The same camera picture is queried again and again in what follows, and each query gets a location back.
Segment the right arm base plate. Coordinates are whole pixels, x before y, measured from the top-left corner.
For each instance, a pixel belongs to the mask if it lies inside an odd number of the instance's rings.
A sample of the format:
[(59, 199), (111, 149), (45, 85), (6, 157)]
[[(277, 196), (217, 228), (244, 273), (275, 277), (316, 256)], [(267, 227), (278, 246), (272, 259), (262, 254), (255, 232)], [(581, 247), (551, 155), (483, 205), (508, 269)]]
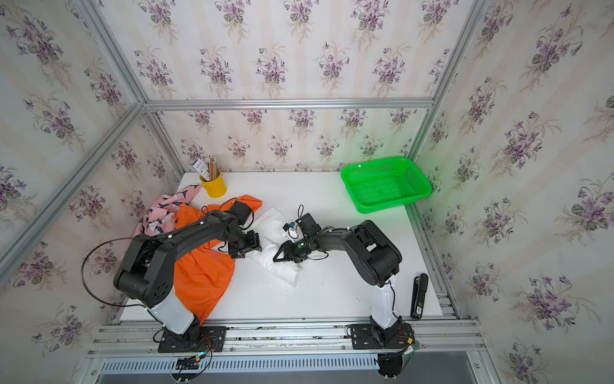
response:
[(409, 323), (396, 321), (390, 328), (377, 323), (358, 323), (347, 327), (354, 350), (401, 350), (416, 342)]

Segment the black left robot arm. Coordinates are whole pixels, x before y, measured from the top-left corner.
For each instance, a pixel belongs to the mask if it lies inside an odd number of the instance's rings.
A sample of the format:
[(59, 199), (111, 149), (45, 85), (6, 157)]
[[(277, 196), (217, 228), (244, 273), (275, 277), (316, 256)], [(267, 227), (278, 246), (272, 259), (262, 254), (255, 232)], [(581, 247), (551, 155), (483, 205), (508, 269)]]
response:
[(262, 247), (251, 228), (262, 202), (232, 198), (203, 211), (182, 204), (168, 232), (139, 230), (114, 277), (114, 288), (134, 299), (172, 334), (196, 337), (233, 278), (236, 259)]

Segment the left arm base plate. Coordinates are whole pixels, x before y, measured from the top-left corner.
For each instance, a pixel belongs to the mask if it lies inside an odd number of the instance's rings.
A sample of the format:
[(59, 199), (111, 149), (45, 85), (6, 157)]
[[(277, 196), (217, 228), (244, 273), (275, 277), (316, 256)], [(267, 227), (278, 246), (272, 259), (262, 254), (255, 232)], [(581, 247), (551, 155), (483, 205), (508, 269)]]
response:
[(221, 352), (227, 331), (228, 328), (224, 326), (198, 326), (178, 335), (164, 328), (158, 343), (158, 353)]

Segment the white shorts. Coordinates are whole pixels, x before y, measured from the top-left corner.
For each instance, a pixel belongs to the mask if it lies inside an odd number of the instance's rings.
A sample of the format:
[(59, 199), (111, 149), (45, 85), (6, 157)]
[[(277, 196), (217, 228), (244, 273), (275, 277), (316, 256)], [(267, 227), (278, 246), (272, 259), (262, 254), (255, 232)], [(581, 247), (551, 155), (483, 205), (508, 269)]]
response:
[(281, 250), (281, 246), (290, 238), (283, 227), (290, 220), (274, 207), (260, 214), (255, 221), (254, 230), (259, 235), (261, 251), (251, 251), (246, 259), (256, 263), (273, 277), (287, 286), (294, 288), (304, 268), (296, 262), (275, 262), (273, 256)]

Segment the orange cloth garment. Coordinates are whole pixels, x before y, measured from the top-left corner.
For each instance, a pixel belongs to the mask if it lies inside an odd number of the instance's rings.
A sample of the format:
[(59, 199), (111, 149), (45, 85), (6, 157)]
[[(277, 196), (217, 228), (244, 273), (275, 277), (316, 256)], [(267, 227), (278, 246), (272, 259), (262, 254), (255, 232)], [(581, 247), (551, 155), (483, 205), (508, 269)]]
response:
[(184, 255), (174, 264), (174, 289), (184, 306), (204, 322), (226, 293), (235, 271), (228, 254), (214, 250), (214, 240)]

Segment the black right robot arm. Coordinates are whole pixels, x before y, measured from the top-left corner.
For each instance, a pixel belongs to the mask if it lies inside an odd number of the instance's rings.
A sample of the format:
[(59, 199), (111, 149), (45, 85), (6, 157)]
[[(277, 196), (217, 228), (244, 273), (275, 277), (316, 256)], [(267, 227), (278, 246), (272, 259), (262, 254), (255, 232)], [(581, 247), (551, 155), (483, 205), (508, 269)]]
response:
[(371, 220), (353, 227), (321, 227), (311, 214), (296, 221), (301, 236), (284, 242), (273, 256), (274, 262), (304, 262), (313, 252), (328, 255), (344, 251), (360, 277), (377, 288), (370, 322), (384, 334), (398, 328), (401, 315), (396, 310), (396, 275), (401, 252)]

